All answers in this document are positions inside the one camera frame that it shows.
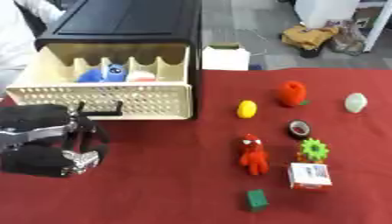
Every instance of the tape roll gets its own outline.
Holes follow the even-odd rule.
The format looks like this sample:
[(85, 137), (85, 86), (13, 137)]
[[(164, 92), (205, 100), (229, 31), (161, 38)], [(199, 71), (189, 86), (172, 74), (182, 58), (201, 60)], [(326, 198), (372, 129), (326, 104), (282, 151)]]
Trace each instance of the tape roll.
[(294, 120), (289, 122), (288, 131), (291, 137), (302, 140), (306, 139), (311, 134), (311, 126), (309, 126), (307, 122)]

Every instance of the green cube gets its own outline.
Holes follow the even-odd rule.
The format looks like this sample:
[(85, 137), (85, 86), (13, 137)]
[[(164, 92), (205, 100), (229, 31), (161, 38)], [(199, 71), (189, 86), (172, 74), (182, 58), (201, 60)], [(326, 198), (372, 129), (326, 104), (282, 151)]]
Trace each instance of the green cube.
[(258, 212), (269, 204), (261, 189), (248, 191), (248, 203), (251, 212)]

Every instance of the floor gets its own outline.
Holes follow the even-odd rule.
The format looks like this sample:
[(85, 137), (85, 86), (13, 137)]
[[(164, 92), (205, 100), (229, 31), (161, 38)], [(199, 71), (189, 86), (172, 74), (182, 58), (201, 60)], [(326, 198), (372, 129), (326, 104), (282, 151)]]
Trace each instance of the floor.
[(352, 67), (392, 69), (392, 31), (385, 30), (374, 50), (353, 57), (325, 49), (316, 59), (303, 59), (282, 44), (279, 32), (298, 24), (292, 6), (277, 0), (203, 0), (203, 44), (240, 42), (252, 53), (250, 62), (263, 69), (287, 67)]

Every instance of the person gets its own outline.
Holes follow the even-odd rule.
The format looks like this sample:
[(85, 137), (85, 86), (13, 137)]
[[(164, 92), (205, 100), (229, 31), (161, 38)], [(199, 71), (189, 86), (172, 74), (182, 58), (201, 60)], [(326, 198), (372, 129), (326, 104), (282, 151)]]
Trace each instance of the person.
[(0, 98), (36, 53), (35, 37), (18, 7), (28, 10), (46, 25), (56, 21), (64, 13), (46, 0), (1, 0)]

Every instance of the spider-man toy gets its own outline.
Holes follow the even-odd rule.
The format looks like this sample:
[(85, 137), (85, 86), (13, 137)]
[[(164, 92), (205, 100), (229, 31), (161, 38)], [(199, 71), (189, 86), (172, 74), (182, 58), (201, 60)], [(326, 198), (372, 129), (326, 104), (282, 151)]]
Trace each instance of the spider-man toy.
[(240, 164), (247, 166), (251, 175), (265, 174), (270, 169), (269, 155), (265, 151), (262, 141), (254, 135), (247, 134), (241, 140), (242, 155)]

